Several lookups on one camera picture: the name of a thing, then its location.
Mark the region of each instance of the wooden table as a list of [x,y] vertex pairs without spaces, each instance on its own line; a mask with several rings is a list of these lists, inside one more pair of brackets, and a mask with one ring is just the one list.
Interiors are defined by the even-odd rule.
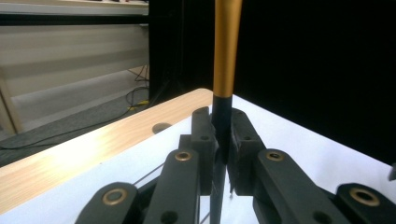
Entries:
[[[0,223],[74,223],[99,188],[113,182],[135,183],[161,167],[177,148],[179,136],[191,133],[192,111],[208,105],[211,109],[211,102],[211,91],[192,91],[1,168]],[[247,113],[268,148],[287,152],[319,187],[335,193],[340,184],[360,183],[396,203],[389,165],[238,96],[233,97],[233,107]],[[152,127],[162,122],[173,126],[154,134]],[[225,193],[223,198],[223,223],[257,223],[251,197],[229,196]],[[207,213],[205,196],[200,219]]]

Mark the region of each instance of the wooden tabletop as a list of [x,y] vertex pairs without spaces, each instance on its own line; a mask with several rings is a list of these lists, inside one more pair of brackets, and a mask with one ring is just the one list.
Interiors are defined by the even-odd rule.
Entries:
[[205,89],[191,91],[0,168],[0,214],[148,139],[155,124],[176,124],[211,105],[212,96]]

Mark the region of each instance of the dark background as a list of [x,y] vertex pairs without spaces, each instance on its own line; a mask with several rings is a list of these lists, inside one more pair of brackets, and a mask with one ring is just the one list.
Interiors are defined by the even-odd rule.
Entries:
[[[150,100],[212,90],[214,1],[149,7]],[[395,1],[245,0],[234,93],[396,162],[395,12]]]

